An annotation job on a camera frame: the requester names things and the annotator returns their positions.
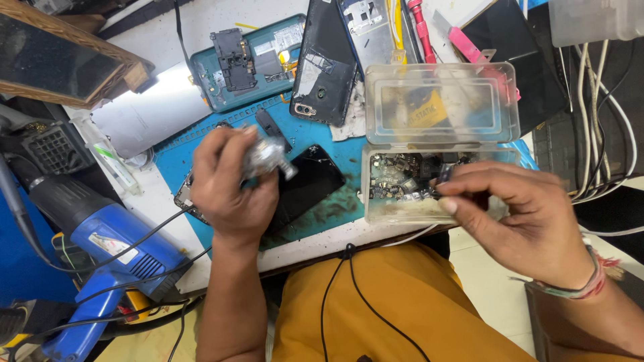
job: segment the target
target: container lid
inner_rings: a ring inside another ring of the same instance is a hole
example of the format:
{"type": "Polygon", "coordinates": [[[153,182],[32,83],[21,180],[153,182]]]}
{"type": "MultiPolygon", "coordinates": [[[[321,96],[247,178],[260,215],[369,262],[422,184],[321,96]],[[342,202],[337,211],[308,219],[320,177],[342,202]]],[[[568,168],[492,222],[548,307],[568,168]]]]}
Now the container lid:
{"type": "Polygon", "coordinates": [[[495,144],[520,136],[508,62],[373,65],[365,87],[372,144],[495,144]]]}

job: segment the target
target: fingernail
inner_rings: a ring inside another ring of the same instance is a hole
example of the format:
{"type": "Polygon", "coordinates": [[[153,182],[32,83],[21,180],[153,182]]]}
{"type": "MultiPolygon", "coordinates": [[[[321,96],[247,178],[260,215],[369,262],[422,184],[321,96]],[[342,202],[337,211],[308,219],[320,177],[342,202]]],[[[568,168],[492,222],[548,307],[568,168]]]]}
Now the fingernail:
{"type": "Polygon", "coordinates": [[[246,129],[243,130],[243,132],[244,132],[245,135],[250,135],[251,133],[255,133],[255,132],[257,132],[257,126],[253,125],[253,126],[250,126],[250,127],[246,127],[246,129]]]}
{"type": "Polygon", "coordinates": [[[442,197],[439,200],[440,208],[450,215],[454,215],[459,206],[456,204],[456,201],[451,197],[442,197]]]}

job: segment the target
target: blue heat gun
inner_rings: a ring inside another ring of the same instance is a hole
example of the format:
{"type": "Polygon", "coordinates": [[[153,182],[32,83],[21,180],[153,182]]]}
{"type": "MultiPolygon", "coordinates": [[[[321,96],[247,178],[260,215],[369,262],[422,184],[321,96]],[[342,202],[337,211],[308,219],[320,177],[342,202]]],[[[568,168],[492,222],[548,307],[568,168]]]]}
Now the blue heat gun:
{"type": "MultiPolygon", "coordinates": [[[[31,189],[29,199],[62,229],[66,238],[98,262],[116,256],[151,230],[121,205],[69,176],[38,179],[31,189]]],[[[139,246],[96,269],[76,301],[108,287],[162,274],[188,261],[166,239],[152,234],[139,246]]],[[[189,266],[141,283],[138,289],[152,300],[160,301],[189,266]]],[[[88,300],[78,306],[69,322],[111,316],[123,293],[123,289],[115,289],[88,300]]],[[[41,348],[52,361],[83,362],[106,325],[102,322],[64,329],[41,348]]]]}

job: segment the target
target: red screwdriver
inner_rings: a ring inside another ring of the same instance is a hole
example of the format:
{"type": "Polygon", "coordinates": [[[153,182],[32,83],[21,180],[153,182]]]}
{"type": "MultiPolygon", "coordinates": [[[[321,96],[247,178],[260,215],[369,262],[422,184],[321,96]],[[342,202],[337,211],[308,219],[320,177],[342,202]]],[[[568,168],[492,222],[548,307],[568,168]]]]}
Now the red screwdriver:
{"type": "Polygon", "coordinates": [[[435,64],[436,56],[431,50],[430,34],[422,17],[421,4],[422,0],[410,0],[407,2],[407,7],[413,13],[414,19],[416,19],[416,32],[418,32],[418,38],[421,39],[422,50],[425,53],[425,63],[435,64]]]}

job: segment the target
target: wristband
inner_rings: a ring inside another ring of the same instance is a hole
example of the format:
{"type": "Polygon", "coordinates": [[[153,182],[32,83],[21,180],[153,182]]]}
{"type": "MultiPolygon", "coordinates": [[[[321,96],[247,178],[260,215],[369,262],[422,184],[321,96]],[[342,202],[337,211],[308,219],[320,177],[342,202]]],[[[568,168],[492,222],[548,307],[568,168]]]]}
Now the wristband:
{"type": "Polygon", "coordinates": [[[603,289],[604,285],[606,284],[606,275],[607,275],[606,269],[608,268],[618,269],[618,273],[615,275],[615,277],[621,276],[621,273],[623,271],[619,269],[619,267],[617,266],[620,263],[619,259],[614,259],[614,258],[604,259],[590,245],[586,245],[586,250],[588,250],[588,253],[591,255],[592,263],[595,266],[595,271],[593,272],[588,283],[586,283],[586,286],[584,286],[581,289],[559,288],[540,280],[527,281],[527,280],[514,278],[514,277],[510,277],[510,279],[523,281],[524,283],[528,284],[531,288],[540,290],[544,293],[551,294],[553,296],[574,299],[574,300],[583,300],[583,299],[591,298],[599,294],[603,289]]]}

